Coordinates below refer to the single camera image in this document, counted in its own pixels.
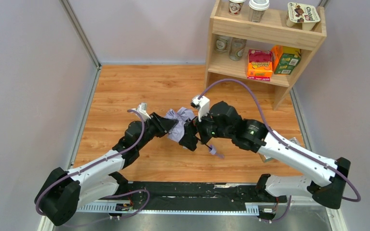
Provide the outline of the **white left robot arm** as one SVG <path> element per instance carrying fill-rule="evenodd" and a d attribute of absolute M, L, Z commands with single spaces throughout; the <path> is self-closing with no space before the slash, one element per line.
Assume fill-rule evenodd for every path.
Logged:
<path fill-rule="evenodd" d="M 123 185 L 119 171 L 131 165 L 140 150 L 155 137 L 163 137 L 178 124 L 165 118 L 129 109 L 139 117 L 131 122 L 117 144 L 103 156 L 80 167 L 53 169 L 35 197 L 35 210 L 55 226 L 67 223 L 77 209 L 95 200 L 116 195 Z"/>

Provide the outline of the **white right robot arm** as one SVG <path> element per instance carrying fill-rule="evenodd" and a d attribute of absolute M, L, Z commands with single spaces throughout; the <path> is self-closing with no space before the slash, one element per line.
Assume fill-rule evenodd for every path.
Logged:
<path fill-rule="evenodd" d="M 203 117 L 187 119 L 181 146 L 194 151 L 197 143 L 211 138 L 230 139 L 246 151 L 262 154 L 300 171 L 302 176 L 280 177 L 262 174 L 256 189 L 273 197 L 296 195 L 311 197 L 331 209 L 339 209 L 343 200 L 351 162 L 340 157 L 330 159 L 313 153 L 268 130 L 255 119 L 243 119 L 236 109 L 224 101 L 214 104 Z"/>

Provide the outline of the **lavender folding umbrella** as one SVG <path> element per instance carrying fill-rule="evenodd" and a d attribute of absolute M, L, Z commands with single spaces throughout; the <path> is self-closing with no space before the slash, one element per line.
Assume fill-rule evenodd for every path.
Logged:
<path fill-rule="evenodd" d="M 194 112 L 191 109 L 188 109 L 188 108 L 182 107 L 178 111 L 174 111 L 173 109 L 170 109 L 166 113 L 165 118 L 177 119 L 178 122 L 177 122 L 177 125 L 168 132 L 168 138 L 170 140 L 175 141 L 175 142 L 178 143 L 179 140 L 184 135 L 184 124 L 185 124 L 185 122 L 186 121 L 193 121 L 193 119 L 196 116 L 197 115 L 195 115 Z M 221 137 L 221 134 L 219 133 L 218 128 L 219 127 L 217 126 L 217 128 L 216 128 L 216 138 Z M 197 143 L 197 145 L 198 145 L 200 143 L 198 133 L 196 134 L 196 137 L 198 138 L 198 143 Z M 211 145 L 204 144 L 204 145 L 208 147 L 209 153 L 211 155 L 217 156 L 217 157 L 222 158 L 222 159 L 225 157 L 223 154 L 218 153 L 216 147 L 213 146 L 212 144 Z"/>

